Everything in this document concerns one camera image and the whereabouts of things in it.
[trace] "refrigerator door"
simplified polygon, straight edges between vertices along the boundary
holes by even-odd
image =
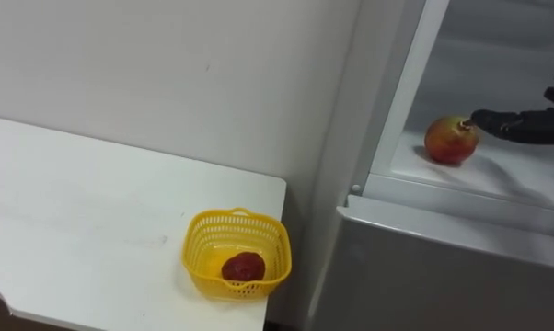
[[[349,197],[311,330],[554,330],[554,237]]]

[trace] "apple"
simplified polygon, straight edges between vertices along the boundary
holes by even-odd
[[[424,146],[432,160],[446,165],[465,161],[476,150],[478,142],[475,126],[458,116],[434,121],[424,137]]]
[[[262,280],[264,276],[265,261],[253,252],[243,252],[231,257],[222,266],[222,277],[225,280]]]

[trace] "refrigerator compartment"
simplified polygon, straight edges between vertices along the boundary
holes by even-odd
[[[510,143],[480,132],[478,149],[460,166],[432,162],[423,146],[428,126],[442,116],[551,106],[543,92],[554,86],[554,1],[444,3],[428,1],[424,8],[369,177],[554,211],[554,146]],[[421,197],[405,192],[401,199],[418,205]],[[467,210],[467,199],[452,211]]]

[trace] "refrigerator shelf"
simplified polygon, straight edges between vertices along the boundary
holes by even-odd
[[[391,165],[391,176],[554,209],[554,153],[501,148],[481,143],[459,166],[431,161],[423,134],[403,132]]]

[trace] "white wall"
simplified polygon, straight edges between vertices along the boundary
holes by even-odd
[[[285,178],[302,212],[358,0],[0,0],[0,117]]]

